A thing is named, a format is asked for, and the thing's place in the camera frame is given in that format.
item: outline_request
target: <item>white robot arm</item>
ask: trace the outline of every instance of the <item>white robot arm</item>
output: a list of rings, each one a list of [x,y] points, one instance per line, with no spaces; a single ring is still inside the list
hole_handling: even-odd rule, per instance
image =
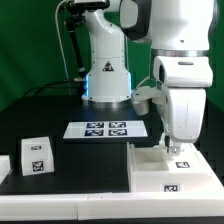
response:
[[[107,21],[105,12],[118,12],[120,0],[74,0],[84,9],[91,42],[91,70],[87,74],[84,104],[116,108],[130,104],[131,77],[125,68],[124,34]]]
[[[120,21],[134,41],[151,41],[151,74],[155,88],[140,87],[132,100],[139,114],[148,112],[147,99],[158,105],[165,134],[180,151],[181,143],[199,137],[206,93],[213,73],[206,52],[215,0],[123,0]]]

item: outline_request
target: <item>white box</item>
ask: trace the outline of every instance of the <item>white box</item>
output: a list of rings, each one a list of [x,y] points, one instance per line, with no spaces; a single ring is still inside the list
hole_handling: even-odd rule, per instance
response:
[[[128,144],[131,192],[216,191],[222,184],[193,144],[182,144],[179,156],[165,149]]]
[[[54,172],[54,161],[48,137],[22,139],[23,176]]]
[[[10,170],[9,156],[0,156],[0,184],[4,181]]]

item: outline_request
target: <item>white cylinder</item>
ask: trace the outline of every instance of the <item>white cylinder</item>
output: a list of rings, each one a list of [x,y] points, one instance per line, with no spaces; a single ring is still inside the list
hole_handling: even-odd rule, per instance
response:
[[[152,0],[153,49],[208,50],[214,0]]]

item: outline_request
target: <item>black tabletop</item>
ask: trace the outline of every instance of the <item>black tabletop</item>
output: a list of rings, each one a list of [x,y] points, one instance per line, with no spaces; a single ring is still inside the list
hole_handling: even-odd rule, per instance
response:
[[[143,120],[148,137],[73,142],[63,140],[70,121],[124,120]],[[203,153],[221,181],[224,176],[223,126],[224,114],[208,102],[196,147]],[[150,104],[148,115],[139,117],[131,106],[116,110],[88,108],[82,106],[75,96],[18,99],[0,113],[0,127],[0,155],[10,155],[13,169],[10,176],[0,185],[0,195],[129,192],[126,142],[135,143],[137,147],[150,147],[158,144],[163,130],[153,104]],[[46,136],[51,140],[55,172],[23,177],[20,163],[21,139]],[[117,222],[224,223],[224,220],[221,217],[211,217],[116,220]],[[98,220],[85,223],[115,222]]]

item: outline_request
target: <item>green backdrop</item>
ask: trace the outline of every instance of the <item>green backdrop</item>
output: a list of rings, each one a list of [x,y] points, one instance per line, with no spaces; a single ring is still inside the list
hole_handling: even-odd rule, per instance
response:
[[[62,57],[55,29],[54,13],[59,0],[16,0],[0,3],[0,110],[29,88],[65,78]],[[224,1],[219,1],[220,19],[210,38],[210,62],[214,83],[207,90],[208,98],[224,111]],[[59,15],[62,41],[70,77],[77,76],[77,66],[71,42],[64,28],[66,12]],[[118,23],[118,14],[106,17]],[[86,27],[77,30],[84,64],[90,68],[90,46]],[[129,42],[129,70],[133,87],[148,75],[149,50],[147,44]],[[48,90],[44,94],[67,94]]]

